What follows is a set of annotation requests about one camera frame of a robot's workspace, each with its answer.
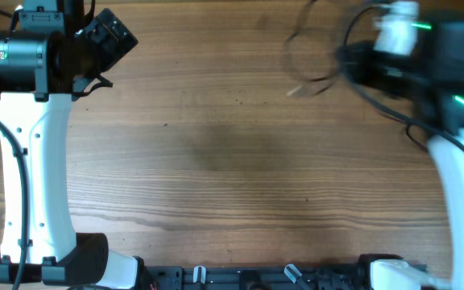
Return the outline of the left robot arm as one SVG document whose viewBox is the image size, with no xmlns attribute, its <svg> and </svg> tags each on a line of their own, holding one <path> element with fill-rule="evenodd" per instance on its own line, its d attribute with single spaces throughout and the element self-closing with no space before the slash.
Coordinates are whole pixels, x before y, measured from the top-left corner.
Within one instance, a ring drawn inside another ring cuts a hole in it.
<svg viewBox="0 0 464 290">
<path fill-rule="evenodd" d="M 109 88 L 104 74 L 138 41 L 109 9 L 26 1 L 0 30 L 0 140 L 5 225 L 0 284 L 145 289 L 141 258 L 74 230 L 66 138 L 75 101 Z"/>
</svg>

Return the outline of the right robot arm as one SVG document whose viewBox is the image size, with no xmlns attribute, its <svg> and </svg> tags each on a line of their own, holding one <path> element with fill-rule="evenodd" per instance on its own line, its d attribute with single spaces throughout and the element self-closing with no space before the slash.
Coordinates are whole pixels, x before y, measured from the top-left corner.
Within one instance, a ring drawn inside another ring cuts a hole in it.
<svg viewBox="0 0 464 290">
<path fill-rule="evenodd" d="M 429 134 L 449 215 L 449 287 L 464 289 L 464 21 L 396 20 L 374 43 L 344 39 L 337 60 L 362 99 Z"/>
</svg>

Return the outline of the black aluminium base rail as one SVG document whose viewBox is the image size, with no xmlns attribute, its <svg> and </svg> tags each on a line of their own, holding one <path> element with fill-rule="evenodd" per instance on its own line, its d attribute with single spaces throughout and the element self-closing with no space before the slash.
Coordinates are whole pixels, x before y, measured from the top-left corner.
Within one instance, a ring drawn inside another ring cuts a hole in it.
<svg viewBox="0 0 464 290">
<path fill-rule="evenodd" d="M 371 289 L 362 263 L 322 267 L 146 267 L 137 289 L 144 290 L 350 290 Z"/>
</svg>

